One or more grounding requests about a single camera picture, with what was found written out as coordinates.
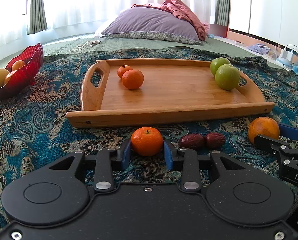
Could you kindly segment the large dull orange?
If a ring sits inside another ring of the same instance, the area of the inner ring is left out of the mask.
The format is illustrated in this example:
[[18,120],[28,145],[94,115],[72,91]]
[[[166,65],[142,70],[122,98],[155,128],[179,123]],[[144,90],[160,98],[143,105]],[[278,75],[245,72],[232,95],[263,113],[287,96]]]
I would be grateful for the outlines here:
[[264,135],[278,140],[280,136],[278,123],[269,117],[254,119],[248,128],[248,138],[252,144],[254,144],[254,138],[257,135]]

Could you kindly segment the dark red date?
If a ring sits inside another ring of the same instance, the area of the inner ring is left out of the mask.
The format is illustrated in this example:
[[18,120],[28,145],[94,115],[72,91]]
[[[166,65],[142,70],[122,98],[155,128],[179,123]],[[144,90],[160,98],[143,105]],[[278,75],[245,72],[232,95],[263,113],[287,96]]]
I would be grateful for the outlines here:
[[179,147],[196,149],[200,148],[205,143],[205,137],[198,133],[187,134],[181,137]]
[[205,142],[209,149],[216,150],[225,144],[225,136],[217,132],[208,133],[205,136]]

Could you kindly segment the small mandarin orange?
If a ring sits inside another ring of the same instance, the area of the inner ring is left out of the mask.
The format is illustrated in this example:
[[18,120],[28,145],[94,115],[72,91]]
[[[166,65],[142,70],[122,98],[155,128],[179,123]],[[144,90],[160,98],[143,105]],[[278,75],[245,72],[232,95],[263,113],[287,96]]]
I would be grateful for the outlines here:
[[131,148],[137,154],[150,157],[158,154],[163,148],[163,137],[153,127],[141,127],[134,131],[131,136]]

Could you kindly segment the front mandarin on tray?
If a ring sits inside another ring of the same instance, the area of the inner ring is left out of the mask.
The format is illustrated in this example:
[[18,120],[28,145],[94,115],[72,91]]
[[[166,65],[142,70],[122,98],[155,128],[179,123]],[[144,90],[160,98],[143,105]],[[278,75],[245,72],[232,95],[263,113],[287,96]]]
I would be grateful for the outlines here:
[[132,69],[132,70],[126,71],[122,75],[122,84],[127,89],[130,89],[130,90],[138,89],[142,86],[143,82],[144,82],[144,75],[138,69]]

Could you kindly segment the front green apple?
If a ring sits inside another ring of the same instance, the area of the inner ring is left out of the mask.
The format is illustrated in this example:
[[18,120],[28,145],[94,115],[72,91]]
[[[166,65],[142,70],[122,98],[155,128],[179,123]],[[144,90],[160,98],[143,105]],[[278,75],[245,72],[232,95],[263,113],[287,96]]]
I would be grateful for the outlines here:
[[233,90],[239,83],[240,72],[231,64],[221,65],[215,74],[215,82],[224,90]]

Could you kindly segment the rear mandarin on tray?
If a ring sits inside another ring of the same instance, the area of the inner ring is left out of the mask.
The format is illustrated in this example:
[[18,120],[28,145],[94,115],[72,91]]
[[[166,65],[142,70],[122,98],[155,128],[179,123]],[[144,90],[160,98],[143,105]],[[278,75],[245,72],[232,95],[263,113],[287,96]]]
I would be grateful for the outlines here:
[[129,71],[129,70],[133,70],[133,68],[129,65],[124,64],[123,66],[120,66],[117,70],[118,77],[121,79],[122,76],[124,75],[124,73]]

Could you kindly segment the wooden serving tray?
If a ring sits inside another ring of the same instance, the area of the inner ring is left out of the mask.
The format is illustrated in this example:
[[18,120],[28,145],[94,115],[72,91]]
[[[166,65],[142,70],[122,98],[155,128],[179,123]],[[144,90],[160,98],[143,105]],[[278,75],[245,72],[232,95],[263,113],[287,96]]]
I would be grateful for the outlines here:
[[[143,85],[125,88],[117,75],[127,64],[142,71]],[[67,112],[73,127],[146,126],[234,118],[272,111],[260,88],[244,73],[245,84],[218,87],[208,61],[177,59],[99,60],[85,74],[80,111]]]

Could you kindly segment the rear green apple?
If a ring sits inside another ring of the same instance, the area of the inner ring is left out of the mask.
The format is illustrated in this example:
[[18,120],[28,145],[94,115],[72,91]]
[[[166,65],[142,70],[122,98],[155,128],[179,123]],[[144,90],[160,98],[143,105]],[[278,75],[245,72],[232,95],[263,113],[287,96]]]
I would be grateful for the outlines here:
[[212,75],[215,76],[218,68],[220,68],[220,66],[222,66],[224,64],[230,64],[229,59],[227,59],[225,57],[218,57],[216,59],[213,59],[210,63],[210,71],[211,71]]

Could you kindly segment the red ribbed glass bowl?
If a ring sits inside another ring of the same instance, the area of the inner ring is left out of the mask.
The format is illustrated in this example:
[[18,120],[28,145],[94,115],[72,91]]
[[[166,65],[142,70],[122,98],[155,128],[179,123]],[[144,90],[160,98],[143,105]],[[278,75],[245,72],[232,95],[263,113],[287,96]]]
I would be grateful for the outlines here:
[[9,73],[13,72],[12,66],[17,61],[23,61],[24,66],[15,70],[9,81],[0,87],[0,100],[11,98],[21,92],[25,87],[35,83],[35,76],[43,63],[43,46],[37,43],[25,48],[20,55],[11,59],[4,68]]

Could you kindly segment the green quilted bedspread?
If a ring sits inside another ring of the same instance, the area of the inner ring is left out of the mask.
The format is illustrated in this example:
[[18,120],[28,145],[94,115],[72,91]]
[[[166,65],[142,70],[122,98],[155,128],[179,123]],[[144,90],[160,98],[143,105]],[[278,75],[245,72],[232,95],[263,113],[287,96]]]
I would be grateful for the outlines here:
[[43,45],[44,55],[79,54],[91,51],[114,51],[119,49],[165,49],[170,47],[185,46],[189,48],[207,50],[230,57],[249,57],[257,54],[222,37],[207,38],[201,45],[182,44],[169,41],[144,40],[133,38],[98,37],[94,34],[68,37],[52,41]]

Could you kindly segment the orange fruit in bowl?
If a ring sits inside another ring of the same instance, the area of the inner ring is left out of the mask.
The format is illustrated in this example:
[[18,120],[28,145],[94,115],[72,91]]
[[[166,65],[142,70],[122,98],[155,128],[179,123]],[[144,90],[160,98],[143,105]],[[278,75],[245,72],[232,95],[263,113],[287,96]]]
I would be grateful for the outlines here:
[[11,67],[11,71],[16,71],[20,68],[22,68],[25,65],[25,62],[23,60],[18,60],[16,62],[13,63],[12,67]]
[[13,76],[15,73],[16,73],[16,71],[14,70],[14,71],[10,72],[10,73],[5,77],[5,79],[4,79],[4,84],[5,84],[5,85],[9,82],[9,80],[12,78],[12,76]]

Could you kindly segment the green curtain right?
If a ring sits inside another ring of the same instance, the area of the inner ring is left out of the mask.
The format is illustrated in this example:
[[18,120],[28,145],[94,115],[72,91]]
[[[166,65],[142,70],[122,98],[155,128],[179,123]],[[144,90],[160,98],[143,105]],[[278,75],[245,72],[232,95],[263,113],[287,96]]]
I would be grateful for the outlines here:
[[215,24],[229,25],[230,0],[217,0],[215,10]]

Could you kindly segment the purple pillow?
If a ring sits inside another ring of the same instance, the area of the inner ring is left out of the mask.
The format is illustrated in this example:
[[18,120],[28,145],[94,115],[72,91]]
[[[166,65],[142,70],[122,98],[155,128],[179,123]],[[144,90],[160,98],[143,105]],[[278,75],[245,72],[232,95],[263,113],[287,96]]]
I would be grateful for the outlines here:
[[170,12],[133,7],[122,13],[102,31],[113,38],[137,38],[199,45],[201,40],[194,27]]

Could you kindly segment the green curtain left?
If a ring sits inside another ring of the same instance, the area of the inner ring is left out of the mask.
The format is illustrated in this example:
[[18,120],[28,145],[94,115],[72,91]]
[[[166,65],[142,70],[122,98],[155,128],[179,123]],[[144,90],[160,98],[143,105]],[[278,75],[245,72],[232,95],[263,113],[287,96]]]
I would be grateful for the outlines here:
[[25,0],[25,9],[29,16],[27,35],[36,34],[47,29],[43,0]]

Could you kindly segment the pink crumpled blanket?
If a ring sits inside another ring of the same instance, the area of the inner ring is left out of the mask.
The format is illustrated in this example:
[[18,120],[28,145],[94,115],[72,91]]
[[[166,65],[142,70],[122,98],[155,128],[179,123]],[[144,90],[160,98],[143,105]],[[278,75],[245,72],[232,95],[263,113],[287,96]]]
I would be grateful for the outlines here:
[[158,4],[158,6],[146,3],[144,5],[133,4],[131,7],[151,8],[169,12],[174,17],[189,22],[194,27],[197,36],[201,41],[205,41],[210,30],[210,24],[201,22],[197,15],[181,0],[164,0],[163,3]]

